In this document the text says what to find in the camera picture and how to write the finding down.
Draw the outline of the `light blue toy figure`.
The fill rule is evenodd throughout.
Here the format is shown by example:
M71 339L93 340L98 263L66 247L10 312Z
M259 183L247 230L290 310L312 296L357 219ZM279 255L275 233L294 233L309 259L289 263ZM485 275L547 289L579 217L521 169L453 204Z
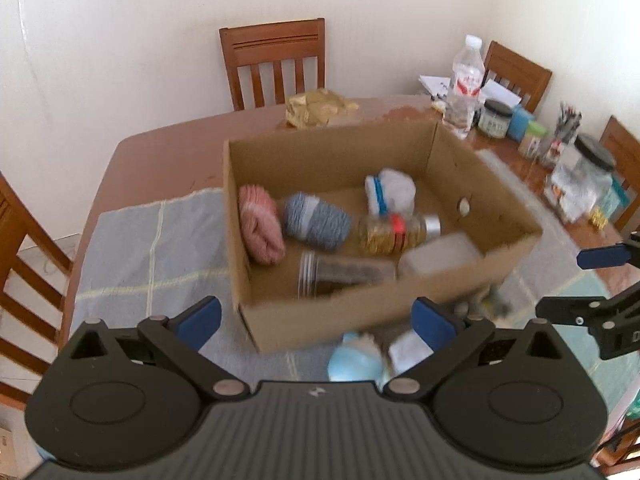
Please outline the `light blue toy figure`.
M390 380L388 359L374 336L368 333L344 334L326 371L330 382L374 382L380 390Z

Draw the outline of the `clear jar black clips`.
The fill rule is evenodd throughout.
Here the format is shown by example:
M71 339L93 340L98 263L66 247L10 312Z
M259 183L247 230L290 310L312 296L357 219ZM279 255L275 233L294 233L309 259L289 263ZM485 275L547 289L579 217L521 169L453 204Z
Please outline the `clear jar black clips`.
M396 280L391 261L304 252L300 257L297 292L300 298L330 296L345 288Z

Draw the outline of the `grey elephant toy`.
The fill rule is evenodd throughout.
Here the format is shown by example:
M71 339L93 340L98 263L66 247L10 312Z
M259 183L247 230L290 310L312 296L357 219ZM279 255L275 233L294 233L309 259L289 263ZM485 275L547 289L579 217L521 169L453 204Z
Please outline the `grey elephant toy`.
M491 284L474 292L471 296L463 298L452 307L452 310L457 318L478 315L495 321L507 318L513 308L500 292L500 286Z

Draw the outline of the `checked grey green tablecloth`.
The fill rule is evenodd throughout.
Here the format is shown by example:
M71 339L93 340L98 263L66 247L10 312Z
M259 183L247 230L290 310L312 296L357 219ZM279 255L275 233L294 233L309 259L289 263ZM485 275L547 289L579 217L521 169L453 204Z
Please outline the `checked grey green tablecloth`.
M511 309L500 325L524 326L543 296L611 296L596 272L576 266L577 247L525 184L495 154L483 150L480 157L544 229L534 251L496 290ZM142 318L174 316L213 295L222 304L222 323L201 348L203 356L250 385L261 379L325 380L337 340L257 352L231 305L225 230L219 188L101 214L81 266L72 325L102 318L111 328L134 327Z

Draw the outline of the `white flat plastic box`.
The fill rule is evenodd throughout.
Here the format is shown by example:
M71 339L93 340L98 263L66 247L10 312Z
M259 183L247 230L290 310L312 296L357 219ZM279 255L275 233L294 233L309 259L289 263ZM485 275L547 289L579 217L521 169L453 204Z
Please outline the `white flat plastic box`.
M434 238L405 252L398 260L400 278L432 275L465 266L483 258L483 254L463 232Z

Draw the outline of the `large black lid jar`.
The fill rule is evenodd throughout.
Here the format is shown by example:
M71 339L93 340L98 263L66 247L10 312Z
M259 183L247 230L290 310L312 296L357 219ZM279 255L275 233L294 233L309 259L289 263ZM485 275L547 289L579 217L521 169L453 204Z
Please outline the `large black lid jar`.
M542 195L564 224L573 224L591 214L612 186L614 155L598 140L578 133L568 144Z

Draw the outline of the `jar of gold clips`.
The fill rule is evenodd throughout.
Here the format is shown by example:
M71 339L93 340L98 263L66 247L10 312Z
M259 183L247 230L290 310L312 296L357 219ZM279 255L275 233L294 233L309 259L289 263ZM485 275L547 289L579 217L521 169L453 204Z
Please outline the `jar of gold clips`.
M358 223L358 243L369 255L391 256L440 237L442 225L434 214L386 214Z

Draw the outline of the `pink rolled sock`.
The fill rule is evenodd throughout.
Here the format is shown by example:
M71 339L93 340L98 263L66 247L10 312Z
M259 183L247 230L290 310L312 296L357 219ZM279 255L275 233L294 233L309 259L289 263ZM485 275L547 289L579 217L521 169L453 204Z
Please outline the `pink rolled sock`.
M239 189L240 227L247 252L263 266L280 263L286 252L277 203L265 188L247 184Z

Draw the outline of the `cup of pens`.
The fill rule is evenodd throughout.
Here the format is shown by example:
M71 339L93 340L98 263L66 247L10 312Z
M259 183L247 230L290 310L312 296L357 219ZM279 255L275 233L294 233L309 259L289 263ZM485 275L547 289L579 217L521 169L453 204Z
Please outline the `cup of pens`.
M564 148L574 139L582 123L582 113L573 105L560 103L560 114L555 129L541 141L538 162L546 168L553 168L559 161Z

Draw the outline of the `green lid small bottle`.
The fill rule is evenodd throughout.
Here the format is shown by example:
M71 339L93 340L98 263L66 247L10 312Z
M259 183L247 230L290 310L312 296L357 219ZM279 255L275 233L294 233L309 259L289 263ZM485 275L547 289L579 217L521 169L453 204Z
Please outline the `green lid small bottle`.
M542 140L547 136L548 130L536 120L530 120L527 124L518 152L527 159L534 159L540 149Z

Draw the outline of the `brown cardboard box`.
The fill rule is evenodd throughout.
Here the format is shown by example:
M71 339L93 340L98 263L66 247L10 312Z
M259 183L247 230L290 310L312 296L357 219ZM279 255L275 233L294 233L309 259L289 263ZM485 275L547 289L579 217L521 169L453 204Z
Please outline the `brown cardboard box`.
M251 184L277 204L285 254L248 253ZM260 352L304 348L503 281L541 237L520 200L440 122L280 131L224 147L235 309Z

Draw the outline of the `white blue rolled sock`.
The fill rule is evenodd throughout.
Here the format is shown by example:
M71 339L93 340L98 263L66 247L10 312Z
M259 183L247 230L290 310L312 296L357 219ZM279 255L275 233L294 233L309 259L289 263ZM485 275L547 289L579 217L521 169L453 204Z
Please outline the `white blue rolled sock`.
M416 184L408 174L385 168L364 179L368 211L371 216L404 214L411 216L416 199Z

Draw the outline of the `blue container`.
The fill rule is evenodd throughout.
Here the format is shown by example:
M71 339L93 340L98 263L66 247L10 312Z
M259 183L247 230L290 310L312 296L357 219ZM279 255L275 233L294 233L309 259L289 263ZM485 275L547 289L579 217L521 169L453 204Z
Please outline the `blue container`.
M522 107L521 104L514 106L506 136L516 142L521 142L525 136L528 124L534 119L535 115Z

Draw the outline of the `wooden chair at left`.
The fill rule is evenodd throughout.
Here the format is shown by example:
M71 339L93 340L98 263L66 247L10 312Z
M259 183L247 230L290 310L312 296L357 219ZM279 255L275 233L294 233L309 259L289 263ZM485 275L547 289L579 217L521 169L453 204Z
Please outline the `wooden chair at left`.
M61 344L73 261L1 180L1 403L24 410Z

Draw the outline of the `blue grey rolled sock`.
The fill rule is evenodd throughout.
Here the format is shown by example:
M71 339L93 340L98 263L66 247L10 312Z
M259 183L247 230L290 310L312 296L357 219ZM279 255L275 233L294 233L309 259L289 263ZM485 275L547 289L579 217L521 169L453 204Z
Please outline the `blue grey rolled sock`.
M298 192L283 206L283 229L299 242L336 252L352 228L352 216L322 198Z

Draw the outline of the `dark lid glass jar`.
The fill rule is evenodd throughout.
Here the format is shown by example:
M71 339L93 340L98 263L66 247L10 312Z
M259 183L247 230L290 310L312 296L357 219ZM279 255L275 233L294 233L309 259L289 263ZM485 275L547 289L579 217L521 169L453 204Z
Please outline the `dark lid glass jar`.
M509 129L513 108L501 101L487 99L480 109L477 128L485 136L503 139Z

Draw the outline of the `wooden dining table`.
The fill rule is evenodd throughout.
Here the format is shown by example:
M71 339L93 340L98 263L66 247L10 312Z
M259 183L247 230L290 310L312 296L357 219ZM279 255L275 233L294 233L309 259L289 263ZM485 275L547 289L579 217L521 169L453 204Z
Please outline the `wooden dining table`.
M356 101L359 104L356 122L391 122L395 125L410 120L440 119L426 96L386 96ZM201 188L221 188L224 142L290 128L285 122L284 110L284 105L273 105L230 112L136 134L119 142L81 234L67 287L58 348L61 349L70 336L80 267L100 214L180 197ZM474 150L488 148L493 151L533 193L541 191L544 170L521 158L512 141L491 140L470 133L465 142ZM611 225L596 231L588 224L577 223L566 230L579 248L622 240ZM639 281L639 270L628 264L599 269L597 274L614 295Z

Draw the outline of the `wooden corner chair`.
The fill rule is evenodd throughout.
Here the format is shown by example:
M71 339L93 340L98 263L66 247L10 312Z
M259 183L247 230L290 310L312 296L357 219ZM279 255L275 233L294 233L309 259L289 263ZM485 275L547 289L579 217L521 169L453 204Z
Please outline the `wooden corner chair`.
M552 77L552 71L491 40L485 55L483 82L493 80L519 96L529 113L536 109Z

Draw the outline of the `clear plastic water bottle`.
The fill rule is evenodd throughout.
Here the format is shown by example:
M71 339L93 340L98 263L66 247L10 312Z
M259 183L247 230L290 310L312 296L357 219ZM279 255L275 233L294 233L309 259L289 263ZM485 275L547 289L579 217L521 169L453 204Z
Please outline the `clear plastic water bottle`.
M482 44L480 37L466 35L462 50L452 61L442 120L460 139L465 139L472 128L480 98L485 75L485 65L480 53Z

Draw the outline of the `gold paper bag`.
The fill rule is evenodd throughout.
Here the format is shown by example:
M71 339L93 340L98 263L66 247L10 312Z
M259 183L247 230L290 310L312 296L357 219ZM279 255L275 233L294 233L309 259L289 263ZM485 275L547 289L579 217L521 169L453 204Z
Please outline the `gold paper bag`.
M285 120L297 129L348 124L358 113L357 102L326 89L289 96L285 103Z

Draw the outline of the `wooden chair at far side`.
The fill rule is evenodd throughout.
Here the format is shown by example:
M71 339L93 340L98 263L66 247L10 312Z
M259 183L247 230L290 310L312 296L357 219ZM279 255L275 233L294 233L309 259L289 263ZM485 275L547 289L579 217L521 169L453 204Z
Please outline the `wooden chair at far side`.
M306 91L304 61L316 60L318 89L326 86L326 20L298 20L219 29L224 68L226 69L233 109L245 110L240 69L250 70L254 105L265 106L260 66L272 68L273 91L277 104L285 102L282 63L294 63L297 93Z

